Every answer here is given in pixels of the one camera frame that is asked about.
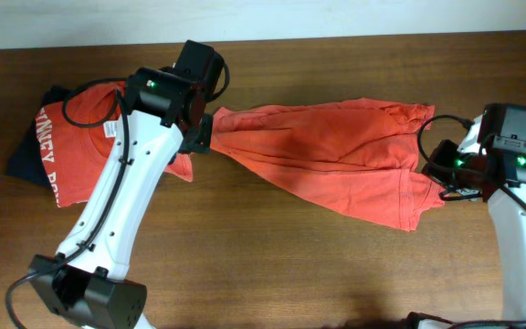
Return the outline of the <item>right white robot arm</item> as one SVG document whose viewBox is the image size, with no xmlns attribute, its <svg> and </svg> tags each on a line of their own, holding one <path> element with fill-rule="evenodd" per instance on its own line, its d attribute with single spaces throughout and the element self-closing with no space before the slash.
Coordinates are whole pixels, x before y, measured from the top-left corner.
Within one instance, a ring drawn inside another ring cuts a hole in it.
<svg viewBox="0 0 526 329">
<path fill-rule="evenodd" d="M 419 314 L 413 327 L 526 328 L 526 153 L 444 140 L 427 157 L 423 172 L 455 199 L 486 203 L 499 245 L 503 307 L 499 320 L 451 322 Z"/>
</svg>

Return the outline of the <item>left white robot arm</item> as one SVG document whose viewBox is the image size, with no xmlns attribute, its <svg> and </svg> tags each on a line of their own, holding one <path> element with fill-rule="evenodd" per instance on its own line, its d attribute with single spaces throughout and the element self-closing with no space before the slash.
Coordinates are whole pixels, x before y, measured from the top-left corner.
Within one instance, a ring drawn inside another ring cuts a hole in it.
<svg viewBox="0 0 526 329">
<path fill-rule="evenodd" d="M 90 199 L 55 256 L 36 255 L 21 280 L 53 314 L 81 328 L 149 327 L 147 288 L 126 278 L 132 247 L 166 167 L 209 152 L 205 106 L 222 95 L 220 78 L 230 78 L 225 63 L 201 73 L 141 68 L 116 90 L 116 138 Z"/>
</svg>

